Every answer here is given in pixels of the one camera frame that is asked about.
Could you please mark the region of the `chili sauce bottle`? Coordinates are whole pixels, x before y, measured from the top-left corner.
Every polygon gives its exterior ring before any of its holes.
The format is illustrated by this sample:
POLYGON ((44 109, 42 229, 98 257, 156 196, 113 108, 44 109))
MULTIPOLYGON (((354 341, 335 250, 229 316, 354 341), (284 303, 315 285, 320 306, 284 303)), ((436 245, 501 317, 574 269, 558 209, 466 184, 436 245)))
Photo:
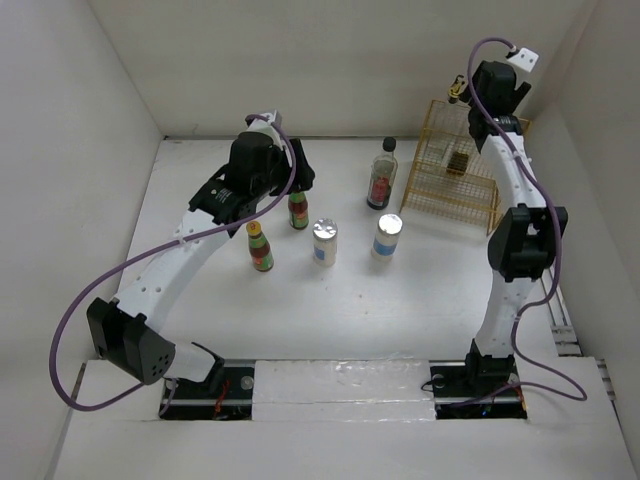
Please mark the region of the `chili sauce bottle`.
POLYGON ((288 198, 289 223, 296 230, 308 226, 308 202, 304 192, 293 192, 288 198))
POLYGON ((262 231, 261 224, 256 221, 246 223, 248 247, 253 267, 259 272, 268 272, 274 266, 270 244, 262 231))

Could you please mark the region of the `clear gold spout bottle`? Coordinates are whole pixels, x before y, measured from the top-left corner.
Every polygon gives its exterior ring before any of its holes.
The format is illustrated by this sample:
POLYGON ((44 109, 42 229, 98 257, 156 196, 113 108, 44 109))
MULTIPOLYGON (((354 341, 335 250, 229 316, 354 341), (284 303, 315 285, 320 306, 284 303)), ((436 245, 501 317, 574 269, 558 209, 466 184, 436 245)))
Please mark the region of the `clear gold spout bottle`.
POLYGON ((446 100, 437 104, 431 113, 433 150, 438 154, 439 163, 446 163, 449 160, 459 140, 464 136, 466 115, 459 97, 465 86, 465 77, 457 75, 448 89, 446 100))

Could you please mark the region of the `dark soy sauce bottle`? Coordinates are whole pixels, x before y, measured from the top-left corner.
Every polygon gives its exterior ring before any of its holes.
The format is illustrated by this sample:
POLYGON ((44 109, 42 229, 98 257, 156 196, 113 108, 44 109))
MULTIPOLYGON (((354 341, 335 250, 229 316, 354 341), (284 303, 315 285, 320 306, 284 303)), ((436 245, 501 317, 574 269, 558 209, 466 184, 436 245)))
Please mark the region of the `dark soy sauce bottle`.
POLYGON ((381 153, 373 160, 366 197, 367 205, 372 209, 383 210, 388 206, 398 169, 396 146, 394 137, 385 137, 381 153))

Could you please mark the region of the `square bottle dark residue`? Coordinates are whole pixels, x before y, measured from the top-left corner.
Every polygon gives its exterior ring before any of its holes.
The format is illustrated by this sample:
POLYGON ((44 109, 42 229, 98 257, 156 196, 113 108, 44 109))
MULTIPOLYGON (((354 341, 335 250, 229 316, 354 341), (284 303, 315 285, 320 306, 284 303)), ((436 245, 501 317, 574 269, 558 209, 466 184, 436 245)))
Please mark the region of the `square bottle dark residue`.
POLYGON ((452 116, 446 121, 445 127, 447 137, 443 161, 446 172, 464 176, 477 153, 475 140, 469 133, 467 117, 452 116))

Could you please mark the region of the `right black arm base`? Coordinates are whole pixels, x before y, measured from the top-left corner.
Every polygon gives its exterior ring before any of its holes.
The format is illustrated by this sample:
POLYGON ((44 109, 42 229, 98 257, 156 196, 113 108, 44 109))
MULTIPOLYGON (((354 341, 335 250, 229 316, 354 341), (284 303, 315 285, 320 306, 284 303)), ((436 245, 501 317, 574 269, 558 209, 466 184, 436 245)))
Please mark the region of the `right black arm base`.
POLYGON ((430 361, 430 377, 421 389, 433 397, 437 420, 525 420, 528 415, 518 389, 505 389, 509 377, 471 379, 464 361, 430 361))

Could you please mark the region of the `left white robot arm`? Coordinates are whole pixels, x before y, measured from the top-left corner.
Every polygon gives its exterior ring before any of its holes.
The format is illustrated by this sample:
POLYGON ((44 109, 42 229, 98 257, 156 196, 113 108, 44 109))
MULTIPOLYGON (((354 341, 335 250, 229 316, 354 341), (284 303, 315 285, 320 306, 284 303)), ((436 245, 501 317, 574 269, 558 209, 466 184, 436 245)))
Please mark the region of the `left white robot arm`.
POLYGON ((271 134, 245 131, 233 141, 228 163, 189 201, 173 233, 176 245, 156 254, 110 301, 97 298, 89 305, 92 340, 103 359, 145 385, 177 378, 201 396, 220 390, 221 357, 197 343, 176 345, 160 332, 199 269, 262 199, 311 189, 315 173, 300 139, 292 139, 291 146, 293 163, 271 134))

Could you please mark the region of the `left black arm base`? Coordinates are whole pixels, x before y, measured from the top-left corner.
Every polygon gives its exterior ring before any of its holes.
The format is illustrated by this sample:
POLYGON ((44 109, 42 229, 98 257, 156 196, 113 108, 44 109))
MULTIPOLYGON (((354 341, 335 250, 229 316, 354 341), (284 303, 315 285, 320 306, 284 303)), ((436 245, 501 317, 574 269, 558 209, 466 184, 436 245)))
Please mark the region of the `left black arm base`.
POLYGON ((248 421, 252 419, 254 361, 228 361, 210 392, 206 385, 178 380, 171 401, 167 381, 159 406, 159 418, 167 421, 248 421))

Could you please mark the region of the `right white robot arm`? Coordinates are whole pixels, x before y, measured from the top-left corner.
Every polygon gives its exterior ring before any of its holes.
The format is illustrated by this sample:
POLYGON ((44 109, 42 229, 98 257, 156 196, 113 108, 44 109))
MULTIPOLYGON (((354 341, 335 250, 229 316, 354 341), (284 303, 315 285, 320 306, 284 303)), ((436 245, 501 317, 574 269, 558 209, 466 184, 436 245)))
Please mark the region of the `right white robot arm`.
POLYGON ((493 281, 480 330, 462 369, 473 393, 507 383, 514 371, 513 328, 535 281, 556 258, 568 223, 563 207, 549 208, 534 185, 523 130, 514 111, 530 90, 508 63, 483 61, 462 99, 470 106, 469 133, 490 166, 505 209, 488 243, 493 281))

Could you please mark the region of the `left silver lid jar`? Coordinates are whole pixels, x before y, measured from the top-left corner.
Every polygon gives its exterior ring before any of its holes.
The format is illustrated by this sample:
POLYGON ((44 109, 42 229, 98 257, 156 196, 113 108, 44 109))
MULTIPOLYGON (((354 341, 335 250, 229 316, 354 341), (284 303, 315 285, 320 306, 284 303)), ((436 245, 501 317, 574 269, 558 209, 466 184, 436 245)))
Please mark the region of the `left silver lid jar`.
POLYGON ((337 223, 329 218, 320 218, 313 224, 313 258, 323 267, 332 266, 337 257, 337 223))

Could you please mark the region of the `silver lid jar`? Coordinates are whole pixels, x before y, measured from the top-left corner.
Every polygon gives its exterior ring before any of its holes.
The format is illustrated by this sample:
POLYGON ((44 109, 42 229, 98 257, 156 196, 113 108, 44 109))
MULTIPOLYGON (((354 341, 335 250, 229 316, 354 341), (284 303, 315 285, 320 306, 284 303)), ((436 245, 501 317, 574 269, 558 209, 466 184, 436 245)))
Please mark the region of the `silver lid jar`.
POLYGON ((382 262, 392 259, 403 229, 403 221, 397 214, 384 214, 377 222, 371 248, 372 256, 382 262))
POLYGON ((332 266, 337 257, 337 223, 329 218, 320 218, 313 224, 313 258, 323 267, 332 266))

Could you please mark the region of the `right silver lid jar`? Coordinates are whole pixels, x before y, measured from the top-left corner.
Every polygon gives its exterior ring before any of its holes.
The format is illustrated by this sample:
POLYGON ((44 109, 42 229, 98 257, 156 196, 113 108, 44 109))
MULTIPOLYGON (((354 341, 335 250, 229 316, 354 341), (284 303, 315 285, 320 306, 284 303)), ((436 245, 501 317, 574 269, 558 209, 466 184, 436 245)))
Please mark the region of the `right silver lid jar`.
POLYGON ((397 214, 384 214, 377 222, 371 248, 372 256, 382 262, 392 259, 403 229, 403 221, 397 214))

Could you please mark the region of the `metal mounting rail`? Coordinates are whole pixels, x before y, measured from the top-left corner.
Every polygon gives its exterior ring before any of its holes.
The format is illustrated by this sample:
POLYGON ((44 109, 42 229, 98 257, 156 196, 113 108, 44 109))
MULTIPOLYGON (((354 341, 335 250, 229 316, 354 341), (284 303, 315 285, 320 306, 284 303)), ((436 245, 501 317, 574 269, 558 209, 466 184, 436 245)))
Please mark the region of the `metal mounting rail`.
POLYGON ((426 400, 433 367, 462 361, 249 360, 231 359, 227 368, 253 369, 254 404, 387 403, 426 400))

